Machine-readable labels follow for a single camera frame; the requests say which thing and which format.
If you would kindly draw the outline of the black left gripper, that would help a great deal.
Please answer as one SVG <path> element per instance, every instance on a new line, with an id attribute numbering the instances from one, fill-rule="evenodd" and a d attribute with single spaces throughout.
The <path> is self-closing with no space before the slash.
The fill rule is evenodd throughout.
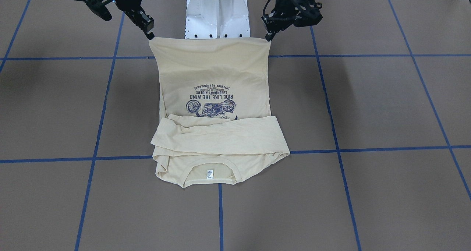
<path id="1" fill-rule="evenodd" d="M 276 0 L 275 6 L 270 13 L 265 9 L 270 3 L 268 0 L 263 9 L 262 20 L 266 28 L 265 39 L 271 42 L 276 32 L 283 31 L 294 23 L 295 16 L 298 14 L 294 2 L 298 0 Z"/>

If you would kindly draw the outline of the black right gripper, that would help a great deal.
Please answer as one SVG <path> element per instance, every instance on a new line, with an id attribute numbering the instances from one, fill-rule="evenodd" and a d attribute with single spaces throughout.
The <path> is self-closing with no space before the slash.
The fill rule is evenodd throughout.
<path id="1" fill-rule="evenodd" d="M 142 0 L 116 0 L 116 6 L 123 11 L 125 15 L 143 32 L 146 38 L 152 40 L 154 21 L 150 15 L 147 15 L 141 6 Z"/>

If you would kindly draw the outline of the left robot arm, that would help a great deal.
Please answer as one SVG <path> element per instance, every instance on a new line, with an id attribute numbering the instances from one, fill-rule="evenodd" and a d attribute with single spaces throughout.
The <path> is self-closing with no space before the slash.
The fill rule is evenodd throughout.
<path id="1" fill-rule="evenodd" d="M 261 16 L 266 41 L 272 41 L 277 33 L 291 25 L 298 28 L 316 26 L 323 18 L 322 6 L 315 0 L 268 0 Z"/>

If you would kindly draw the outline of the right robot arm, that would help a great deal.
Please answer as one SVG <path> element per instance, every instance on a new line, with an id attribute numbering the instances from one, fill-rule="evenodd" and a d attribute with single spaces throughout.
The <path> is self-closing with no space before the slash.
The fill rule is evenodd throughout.
<path id="1" fill-rule="evenodd" d="M 142 8 L 142 0 L 112 0 L 116 3 L 117 8 L 123 11 L 124 14 L 143 31 L 148 40 L 152 40 L 155 35 L 153 34 L 154 20 L 150 15 L 147 15 Z"/>

